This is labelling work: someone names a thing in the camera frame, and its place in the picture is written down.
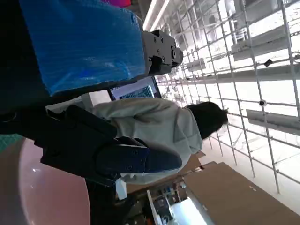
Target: person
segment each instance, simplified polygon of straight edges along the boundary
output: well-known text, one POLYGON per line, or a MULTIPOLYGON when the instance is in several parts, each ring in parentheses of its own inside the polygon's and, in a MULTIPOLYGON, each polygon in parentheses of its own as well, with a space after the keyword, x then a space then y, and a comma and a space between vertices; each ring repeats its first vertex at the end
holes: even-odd
POLYGON ((156 97, 101 103, 94 106, 93 114, 116 126, 118 137, 157 142, 180 155, 182 166, 179 169, 124 174, 122 179, 131 184, 148 184, 179 172, 187 164, 191 154, 202 149, 202 141, 228 122, 227 111, 213 102, 181 108, 175 102, 156 97))

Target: pink surface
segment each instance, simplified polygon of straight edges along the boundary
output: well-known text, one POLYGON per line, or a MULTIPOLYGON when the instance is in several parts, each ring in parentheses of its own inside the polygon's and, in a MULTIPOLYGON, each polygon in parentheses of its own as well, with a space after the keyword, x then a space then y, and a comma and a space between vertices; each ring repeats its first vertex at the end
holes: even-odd
POLYGON ((19 191, 29 225, 90 225, 83 178, 40 163, 42 149, 25 140, 19 165, 19 191))

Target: white jacket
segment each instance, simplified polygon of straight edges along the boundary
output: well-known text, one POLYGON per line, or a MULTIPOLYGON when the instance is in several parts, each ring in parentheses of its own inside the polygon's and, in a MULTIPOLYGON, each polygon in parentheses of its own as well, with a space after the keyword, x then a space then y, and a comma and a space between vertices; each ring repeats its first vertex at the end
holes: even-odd
POLYGON ((189 109, 162 98, 137 97, 98 104, 93 113, 110 120, 118 128, 118 136, 140 138, 164 144, 179 153, 180 169, 135 174, 123 180, 132 184, 147 184, 180 171, 190 155, 202 149, 202 139, 195 118, 189 109))

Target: blue bubble wrap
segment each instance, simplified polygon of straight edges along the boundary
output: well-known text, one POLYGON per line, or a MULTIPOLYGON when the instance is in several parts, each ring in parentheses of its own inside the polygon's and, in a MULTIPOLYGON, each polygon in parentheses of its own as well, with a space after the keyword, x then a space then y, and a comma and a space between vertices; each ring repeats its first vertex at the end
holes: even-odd
POLYGON ((100 0, 20 0, 50 95, 145 73, 132 12, 100 0))

